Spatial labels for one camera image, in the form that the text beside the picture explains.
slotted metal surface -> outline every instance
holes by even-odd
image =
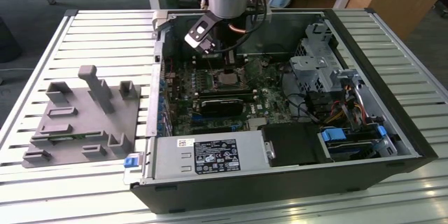
[[[143,85],[136,136],[144,137],[155,43],[151,13],[81,11],[75,18],[64,18],[39,63],[41,69],[33,73],[36,80],[28,83],[0,132],[1,223],[439,223],[448,217],[445,91],[384,25],[360,10],[337,14],[353,36],[372,38],[355,37],[440,156],[419,170],[391,177],[365,191],[157,216],[123,184],[123,161],[23,168],[23,152],[48,101],[43,91],[51,81],[85,87],[76,79],[80,65],[96,64],[97,75],[109,86],[120,80]],[[343,56],[351,64],[345,52]],[[143,149],[140,139],[136,151]]]

sticker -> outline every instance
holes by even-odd
[[[177,147],[193,147],[195,139],[193,138],[180,138],[177,139]]]
[[[192,139],[191,144],[195,145],[195,171],[197,174],[241,170],[235,139],[196,143]]]

